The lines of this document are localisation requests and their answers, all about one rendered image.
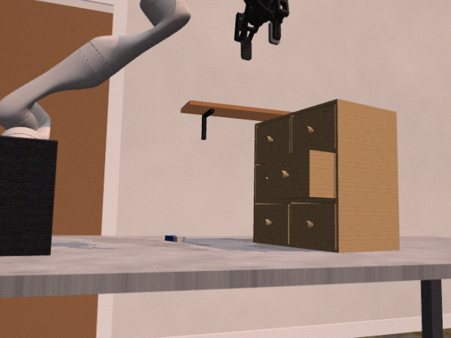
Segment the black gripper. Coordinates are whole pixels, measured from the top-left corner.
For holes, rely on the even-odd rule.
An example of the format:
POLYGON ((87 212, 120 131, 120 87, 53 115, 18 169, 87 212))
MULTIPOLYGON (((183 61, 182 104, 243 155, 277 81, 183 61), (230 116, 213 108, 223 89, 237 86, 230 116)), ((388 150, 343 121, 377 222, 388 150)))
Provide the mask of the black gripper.
POLYGON ((241 43, 241 58, 249 61, 251 60, 251 41, 263 23, 270 21, 268 24, 269 43, 274 45, 280 44, 281 24, 283 23, 283 19, 289 16, 289 4, 288 0, 243 1, 246 4, 245 12, 238 12, 236 14, 234 41, 241 43), (253 25, 253 27, 249 27, 248 23, 253 25), (240 36, 239 31, 241 31, 240 36), (248 31, 250 31, 249 35, 248 31))

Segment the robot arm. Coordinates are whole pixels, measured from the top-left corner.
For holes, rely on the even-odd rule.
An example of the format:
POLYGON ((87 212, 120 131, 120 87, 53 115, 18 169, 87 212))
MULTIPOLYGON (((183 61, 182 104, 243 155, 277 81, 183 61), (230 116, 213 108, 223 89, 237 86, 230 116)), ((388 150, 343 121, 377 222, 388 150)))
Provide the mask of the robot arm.
POLYGON ((141 0, 140 8, 154 26, 152 29, 133 35, 96 37, 0 100, 0 125, 8 130, 1 136, 50 139, 51 119, 38 100, 59 91, 97 87, 178 32, 191 17, 182 0, 141 0))

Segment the brown wooden drawer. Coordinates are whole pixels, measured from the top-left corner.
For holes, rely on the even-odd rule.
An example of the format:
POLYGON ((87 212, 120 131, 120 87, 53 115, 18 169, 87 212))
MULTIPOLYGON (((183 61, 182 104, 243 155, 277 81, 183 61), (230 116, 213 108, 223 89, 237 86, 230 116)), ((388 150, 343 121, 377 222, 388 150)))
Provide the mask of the brown wooden drawer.
POLYGON ((256 161, 289 154, 290 118, 279 120, 257 129, 256 161))
POLYGON ((268 162, 267 198, 336 198, 336 153, 306 150, 272 156, 268 162))
POLYGON ((337 250, 336 203, 294 204, 291 244, 337 250))
POLYGON ((336 148, 335 104, 295 116, 292 153, 336 148))
POLYGON ((254 240, 289 244, 289 204, 256 206, 254 240))
POLYGON ((268 164, 258 165, 256 170, 255 200, 282 200, 267 198, 268 164))

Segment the brown wooden chest of drawers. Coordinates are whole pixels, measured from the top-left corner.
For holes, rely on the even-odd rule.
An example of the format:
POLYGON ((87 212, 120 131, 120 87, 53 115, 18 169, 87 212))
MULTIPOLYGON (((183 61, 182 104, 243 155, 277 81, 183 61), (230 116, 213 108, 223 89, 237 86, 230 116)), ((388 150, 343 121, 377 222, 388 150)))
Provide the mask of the brown wooden chest of drawers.
POLYGON ((398 206, 397 113, 335 99, 254 124, 254 210, 257 205, 289 204, 289 244, 272 244, 335 253, 400 250, 398 206), (294 116, 335 104, 336 198, 255 200, 256 170, 268 160, 256 161, 259 126, 290 118, 292 153, 294 116), (337 250, 291 244, 293 204, 336 203, 337 250))

